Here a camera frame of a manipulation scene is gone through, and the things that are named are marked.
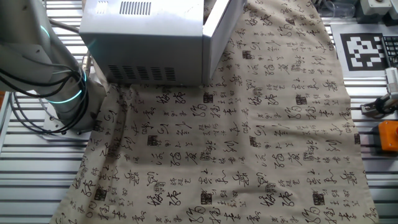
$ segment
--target vent slot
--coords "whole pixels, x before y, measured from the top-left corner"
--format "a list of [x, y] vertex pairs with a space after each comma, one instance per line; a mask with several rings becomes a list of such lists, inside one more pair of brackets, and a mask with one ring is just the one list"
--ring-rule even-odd
[[142, 15], [149, 16], [150, 8], [152, 7], [151, 2], [130, 2], [123, 1], [120, 5], [120, 14], [122, 15]]
[[149, 75], [146, 67], [137, 67], [138, 75], [142, 80], [149, 80]]
[[162, 71], [159, 67], [151, 67], [150, 70], [152, 72], [152, 78], [154, 80], [163, 80]]
[[137, 79], [136, 74], [131, 66], [123, 66], [123, 70], [128, 79]]
[[120, 72], [118, 66], [116, 65], [108, 65], [109, 70], [111, 71], [112, 75], [116, 79], [123, 79], [122, 73]]
[[174, 68], [164, 68], [167, 81], [175, 81], [175, 70]]
[[96, 13], [97, 14], [105, 14], [106, 8], [108, 8], [108, 2], [107, 1], [98, 1], [97, 2], [97, 7], [96, 7]]

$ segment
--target cable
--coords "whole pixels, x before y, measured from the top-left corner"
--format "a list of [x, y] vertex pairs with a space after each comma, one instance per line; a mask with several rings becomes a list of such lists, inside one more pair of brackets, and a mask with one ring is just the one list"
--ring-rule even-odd
[[69, 30], [70, 32], [74, 32], [74, 33], [77, 33], [77, 34], [79, 33], [79, 29], [77, 29], [76, 27], [73, 27], [73, 26], [70, 26], [70, 25], [66, 25], [66, 24], [64, 24], [62, 22], [58, 22], [58, 21], [55, 21], [55, 20], [50, 19], [50, 18], [49, 18], [49, 21], [50, 21], [51, 24], [53, 24], [53, 25], [55, 25], [57, 27]]
[[[19, 102], [18, 102], [18, 99], [17, 99], [17, 98], [15, 98], [15, 101], [16, 101], [17, 106], [19, 106]], [[64, 127], [60, 128], [60, 129], [57, 129], [57, 130], [54, 130], [54, 131], [51, 131], [51, 130], [48, 130], [48, 131], [47, 131], [47, 130], [42, 129], [42, 128], [40, 128], [40, 127], [39, 127], [40, 130], [36, 130], [36, 129], [33, 129], [33, 128], [31, 128], [31, 127], [28, 127], [28, 125], [26, 125], [26, 124], [20, 119], [19, 115], [16, 113], [16, 109], [15, 109], [15, 108], [13, 107], [13, 105], [12, 105], [12, 100], [10, 100], [9, 103], [10, 103], [10, 105], [11, 105], [11, 109], [12, 109], [13, 113], [15, 114], [17, 120], [18, 120], [19, 122], [21, 122], [21, 124], [24, 125], [26, 128], [28, 128], [29, 130], [34, 131], [34, 132], [36, 132], [36, 133], [39, 133], [39, 134], [53, 134], [53, 133], [63, 133], [63, 132], [65, 132], [65, 131], [68, 131], [69, 129], [71, 129], [72, 127], [74, 127], [74, 125], [76, 125], [77, 122], [79, 122], [79, 120], [81, 120], [81, 118], [82, 118], [83, 115], [85, 114], [85, 112], [86, 112], [86, 110], [87, 110], [87, 107], [88, 107], [88, 95], [87, 95], [86, 97], [84, 97], [83, 101], [85, 102], [84, 108], [83, 108], [82, 110], [78, 110], [78, 111], [79, 111], [78, 115], [77, 115], [75, 118], [71, 118], [71, 119], [72, 119], [71, 122], [69, 122], [68, 124], [66, 124]], [[20, 110], [20, 113], [21, 113], [23, 116], [25, 115], [24, 112], [23, 112], [22, 110]], [[25, 117], [25, 118], [26, 118], [27, 122], [29, 122], [30, 124], [32, 124], [33, 126], [35, 126], [35, 124], [33, 124], [31, 121], [29, 121], [29, 119], [27, 119], [27, 117]]]
[[4, 82], [8, 87], [12, 88], [15, 91], [21, 92], [27, 96], [31, 96], [31, 97], [36, 97], [36, 98], [46, 98], [46, 97], [50, 97], [53, 96], [57, 93], [59, 93], [62, 88], [65, 86], [66, 82], [63, 82], [59, 88], [57, 88], [55, 91], [51, 92], [51, 93], [47, 93], [47, 94], [43, 94], [43, 95], [37, 95], [37, 94], [32, 94], [32, 93], [28, 93], [23, 89], [20, 89], [18, 87], [16, 87], [15, 85], [11, 84], [10, 82], [8, 82], [5, 78], [3, 78], [2, 76], [0, 76], [0, 81]]
[[61, 80], [58, 80], [58, 81], [56, 81], [56, 82], [53, 82], [53, 83], [37, 83], [37, 82], [33, 82], [33, 81], [26, 81], [26, 80], [24, 80], [24, 79], [22, 79], [22, 78], [19, 78], [19, 77], [16, 77], [16, 76], [14, 76], [14, 75], [11, 75], [10, 73], [4, 71], [4, 70], [1, 69], [1, 68], [0, 68], [0, 72], [3, 73], [5, 76], [7, 76], [7, 77], [9, 77], [9, 78], [12, 78], [13, 80], [17, 80], [17, 81], [19, 81], [19, 82], [22, 82], [22, 83], [25, 83], [25, 84], [28, 84], [28, 85], [44, 86], [44, 87], [46, 87], [46, 86], [55, 86], [55, 85], [58, 85], [58, 84], [60, 84], [60, 83], [62, 83], [62, 82], [68, 81], [68, 79], [71, 77], [71, 75], [69, 75], [69, 76], [67, 76], [67, 77], [65, 77], [65, 78], [63, 78], [63, 79], [61, 79]]
[[43, 100], [42, 100], [41, 98], [39, 98], [39, 102], [40, 102], [40, 105], [42, 105], [43, 110], [44, 110], [51, 118], [53, 118], [54, 120], [57, 120], [57, 121], [61, 121], [60, 119], [56, 118], [54, 115], [52, 115], [52, 114], [48, 111], [48, 109], [45, 107], [45, 105], [44, 105], [44, 103], [43, 103]]
[[[21, 112], [21, 111], [22, 111], [22, 108], [21, 108], [19, 102], [17, 101], [16, 92], [12, 93], [12, 96], [14, 97], [14, 100], [16, 101], [16, 105], [17, 105], [17, 107], [18, 107], [18, 110]], [[13, 109], [13, 113], [14, 113], [15, 117], [16, 117], [16, 118], [18, 119], [18, 121], [19, 121], [19, 120], [20, 120], [20, 117], [18, 116], [18, 114], [16, 113], [16, 111], [14, 111], [15, 108], [13, 107], [12, 102], [13, 102], [13, 101], [10, 100], [11, 109]], [[28, 117], [25, 115], [25, 113], [21, 112], [21, 115], [25, 118], [25, 120], [27, 120], [27, 121], [29, 120]], [[44, 128], [41, 128], [41, 127], [37, 126], [35, 123], [32, 123], [32, 122], [30, 122], [30, 121], [28, 121], [28, 122], [29, 122], [31, 125], [33, 125], [34, 127], [41, 129], [42, 131], [47, 131], [47, 130], [45, 130]]]

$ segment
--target metal table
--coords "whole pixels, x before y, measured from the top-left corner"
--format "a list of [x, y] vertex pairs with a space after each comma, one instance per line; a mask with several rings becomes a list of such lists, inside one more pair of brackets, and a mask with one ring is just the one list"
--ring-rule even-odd
[[[47, 13], [56, 21], [79, 26], [81, 1], [48, 1]], [[333, 21], [353, 23], [354, 21]], [[330, 26], [326, 26], [331, 38]], [[81, 61], [87, 48], [77, 34], [54, 28], [69, 51]], [[398, 160], [371, 155], [370, 130], [379, 121], [362, 116], [359, 106], [385, 95], [382, 77], [345, 78], [352, 117], [361, 134], [361, 152], [381, 223], [398, 223]], [[45, 111], [37, 99], [19, 94], [30, 119], [43, 125]], [[48, 223], [80, 166], [85, 141], [49, 142], [24, 128], [4, 100], [0, 134], [0, 223]], [[396, 114], [384, 119], [397, 120]]]

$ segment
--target led light ring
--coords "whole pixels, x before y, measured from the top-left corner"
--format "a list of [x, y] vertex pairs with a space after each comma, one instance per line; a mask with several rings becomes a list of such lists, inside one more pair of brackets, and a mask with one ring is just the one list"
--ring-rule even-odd
[[[83, 71], [83, 73], [85, 74], [85, 81], [86, 81], [86, 80], [87, 80], [86, 72]], [[80, 94], [81, 94], [81, 90], [80, 90], [78, 93], [76, 93], [75, 96], [69, 98], [68, 100], [58, 101], [58, 102], [54, 102], [54, 101], [50, 101], [50, 100], [47, 100], [47, 101], [50, 102], [50, 103], [58, 103], [58, 104], [59, 104], [59, 103], [68, 103], [69, 101], [74, 100], [74, 99], [75, 99], [76, 97], [78, 97]]]

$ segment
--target black cable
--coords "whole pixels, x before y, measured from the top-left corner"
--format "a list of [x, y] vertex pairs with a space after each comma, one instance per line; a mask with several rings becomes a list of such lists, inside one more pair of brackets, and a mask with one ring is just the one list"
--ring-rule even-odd
[[24, 80], [24, 79], [22, 79], [22, 78], [19, 78], [19, 77], [16, 77], [16, 76], [14, 76], [14, 75], [11, 75], [10, 73], [4, 71], [2, 68], [0, 68], [0, 72], [1, 72], [2, 74], [4, 74], [5, 76], [7, 76], [7, 77], [9, 77], [9, 78], [12, 78], [12, 79], [14, 79], [14, 80], [17, 80], [17, 81], [19, 81], [19, 82], [22, 82], [22, 83], [25, 83], [25, 84], [28, 84], [28, 85], [44, 86], [44, 87], [46, 87], [46, 86], [58, 85], [58, 84], [60, 84], [61, 82], [67, 81], [67, 80], [71, 77], [71, 75], [69, 75], [69, 76], [67, 76], [67, 77], [65, 77], [65, 78], [63, 78], [63, 79], [61, 79], [61, 80], [58, 80], [58, 81], [56, 81], [56, 82], [53, 82], [53, 83], [37, 83], [37, 82], [32, 82], [32, 81], [26, 81], [26, 80]]
[[51, 23], [52, 25], [61, 27], [62, 29], [69, 30], [70, 32], [74, 32], [74, 33], [77, 33], [77, 34], [79, 33], [79, 29], [77, 29], [76, 27], [73, 27], [73, 26], [64, 24], [64, 23], [62, 23], [62, 22], [55, 21], [55, 20], [50, 19], [50, 18], [49, 18], [49, 21], [50, 21], [50, 23]]
[[[22, 55], [22, 57], [24, 57], [25, 59], [30, 60], [30, 61], [32, 61], [32, 62], [41, 64], [41, 65], [46, 65], [46, 66], [50, 66], [50, 67], [62, 67], [62, 68], [67, 68], [67, 69], [69, 69], [69, 70], [71, 71], [71, 74], [69, 74], [69, 76], [63, 78], [62, 80], [57, 81], [57, 82], [61, 83], [61, 85], [60, 85], [60, 87], [59, 87], [58, 89], [56, 89], [55, 91], [53, 91], [53, 92], [51, 92], [51, 93], [45, 94], [45, 95], [35, 95], [35, 94], [28, 93], [28, 92], [26, 92], [26, 91], [24, 91], [24, 90], [22, 90], [22, 89], [16, 87], [15, 85], [11, 84], [11, 83], [8, 82], [5, 78], [3, 78], [2, 76], [0, 76], [0, 81], [4, 82], [6, 85], [8, 85], [10, 88], [14, 89], [15, 91], [19, 91], [19, 92], [21, 92], [21, 93], [23, 93], [23, 94], [25, 94], [25, 95], [27, 95], [27, 96], [36, 97], [36, 98], [50, 97], [50, 96], [53, 96], [53, 95], [57, 94], [58, 92], [60, 92], [61, 89], [65, 86], [66, 82], [69, 80], [69, 78], [73, 77], [73, 78], [75, 78], [75, 80], [78, 82], [78, 86], [80, 87], [81, 91], [84, 92], [84, 94], [83, 94], [82, 100], [79, 102], [79, 104], [77, 104], [77, 105], [79, 105], [79, 107], [78, 107], [78, 110], [77, 110], [76, 114], [71, 118], [71, 121], [70, 121], [68, 124], [66, 124], [64, 127], [60, 128], [60, 129], [51, 131], [51, 130], [45, 130], [45, 129], [42, 129], [42, 128], [39, 128], [40, 130], [36, 130], [36, 129], [34, 129], [34, 128], [28, 127], [28, 125], [26, 125], [26, 124], [20, 119], [20, 117], [19, 117], [19, 115], [16, 113], [16, 109], [13, 107], [13, 105], [11, 105], [11, 109], [13, 110], [13, 113], [15, 114], [16, 118], [18, 119], [18, 121], [21, 122], [21, 124], [24, 125], [26, 128], [28, 128], [29, 130], [34, 131], [34, 132], [36, 132], [36, 133], [40, 133], [40, 134], [63, 133], [63, 132], [65, 132], [65, 131], [68, 131], [68, 130], [71, 129], [72, 127], [74, 127], [74, 126], [82, 119], [82, 117], [83, 117], [84, 114], [86, 113], [86, 110], [87, 110], [87, 108], [88, 108], [88, 102], [89, 102], [88, 94], [87, 94], [87, 88], [86, 88], [86, 83], [82, 81], [83, 75], [81, 75], [81, 73], [82, 73], [81, 69], [80, 69], [80, 72], [81, 72], [81, 73], [79, 73], [79, 72], [74, 71], [71, 67], [69, 67], [69, 66], [67, 66], [67, 65], [49, 64], [49, 63], [39, 62], [39, 61], [36, 61], [36, 60], [31, 59], [31, 58], [29, 58], [29, 57], [26, 57], [25, 55]], [[17, 78], [17, 77], [15, 77], [15, 76], [13, 76], [13, 75], [11, 75], [11, 74], [9, 74], [9, 73], [8, 73], [7, 75], [10, 75], [11, 78], [13, 78], [13, 77], [14, 77], [14, 78]], [[42, 85], [42, 84], [43, 84], [43, 83], [29, 82], [29, 81], [25, 81], [25, 80], [24, 80], [23, 82], [24, 82], [24, 83], [27, 82], [27, 83], [30, 84], [30, 85], [31, 85], [31, 84], [33, 84], [33, 85], [35, 85], [35, 84]], [[15, 101], [16, 101], [16, 104], [19, 105], [19, 102], [18, 102], [18, 99], [17, 99], [17, 98], [15, 99]], [[23, 116], [25, 117], [25, 119], [27, 119], [27, 117], [25, 116], [25, 114], [24, 114], [24, 112], [23, 112], [22, 110], [20, 110], [20, 113], [23, 114]], [[33, 124], [31, 121], [29, 121], [29, 119], [27, 119], [27, 122], [29, 122], [30, 124], [32, 124], [33, 126], [35, 126], [35, 124]]]
[[[19, 106], [19, 102], [18, 102], [18, 99], [16, 98], [16, 95], [15, 95], [15, 101], [16, 101], [16, 104], [17, 104], [19, 110], [20, 110], [20, 113], [25, 117], [26, 121], [29, 122], [31, 125], [36, 126], [33, 122], [29, 121], [29, 119], [25, 116], [24, 112], [21, 110], [21, 107]], [[75, 117], [75, 118], [72, 118], [71, 122], [69, 122], [68, 124], [66, 124], [64, 127], [60, 128], [60, 129], [57, 129], [57, 130], [54, 130], [54, 131], [45, 130], [45, 129], [43, 129], [43, 128], [38, 127], [38, 128], [40, 129], [40, 131], [39, 131], [39, 130], [33, 129], [33, 128], [31, 128], [31, 127], [28, 127], [28, 126], [21, 120], [21, 118], [19, 117], [19, 115], [18, 115], [17, 112], [16, 112], [16, 109], [12, 106], [12, 100], [10, 100], [9, 102], [10, 102], [10, 104], [11, 104], [11, 110], [13, 111], [13, 113], [14, 113], [14, 115], [16, 116], [17, 120], [18, 120], [19, 122], [21, 122], [21, 124], [24, 125], [27, 129], [29, 129], [29, 130], [31, 130], [31, 131], [34, 131], [34, 132], [36, 132], [36, 133], [39, 133], [39, 134], [53, 134], [53, 133], [62, 133], [62, 132], [64, 132], [64, 131], [68, 131], [69, 129], [71, 129], [72, 127], [74, 127], [74, 125], [76, 125], [77, 122], [79, 122], [79, 120], [82, 119], [82, 117], [83, 117], [83, 115], [85, 114], [85, 111], [87, 110], [87, 107], [88, 107], [88, 95], [87, 95], [86, 98], [84, 98], [84, 101], [85, 101], [84, 109], [83, 109], [83, 110], [78, 110], [78, 111], [79, 111], [78, 116]]]
[[[13, 97], [14, 97], [14, 100], [15, 100], [15, 102], [16, 102], [16, 105], [17, 105], [17, 107], [18, 107], [18, 110], [21, 112], [21, 115], [25, 118], [25, 120], [26, 120], [27, 122], [29, 122], [32, 126], [34, 126], [34, 127], [36, 127], [36, 128], [39, 128], [39, 129], [42, 130], [42, 131], [47, 131], [46, 129], [41, 128], [41, 127], [37, 126], [35, 123], [29, 121], [29, 118], [25, 115], [25, 113], [22, 112], [22, 108], [21, 108], [21, 106], [20, 106], [20, 104], [19, 104], [19, 102], [18, 102], [18, 100], [17, 100], [17, 94], [16, 94], [16, 92], [12, 93], [12, 95], [13, 95]], [[18, 120], [19, 122], [21, 122], [22, 124], [24, 124], [24, 123], [22, 122], [22, 120], [20, 120], [19, 115], [16, 113], [15, 107], [12, 105], [12, 104], [13, 104], [13, 100], [12, 100], [11, 94], [10, 94], [10, 97], [9, 97], [9, 102], [10, 102], [10, 105], [11, 105], [11, 110], [12, 110], [12, 112], [14, 113], [15, 117], [17, 118], [17, 120]]]
[[2, 81], [3, 83], [5, 83], [8, 87], [12, 88], [15, 91], [21, 92], [27, 96], [31, 96], [31, 97], [36, 97], [36, 98], [45, 98], [45, 97], [50, 97], [53, 96], [57, 93], [59, 93], [62, 88], [65, 86], [66, 82], [63, 82], [59, 88], [57, 88], [55, 91], [51, 92], [51, 93], [47, 93], [47, 94], [43, 94], [43, 95], [38, 95], [38, 94], [33, 94], [33, 93], [28, 93], [27, 91], [20, 89], [18, 87], [16, 87], [15, 85], [11, 84], [10, 82], [8, 82], [5, 78], [3, 78], [2, 76], [0, 76], [0, 81]]

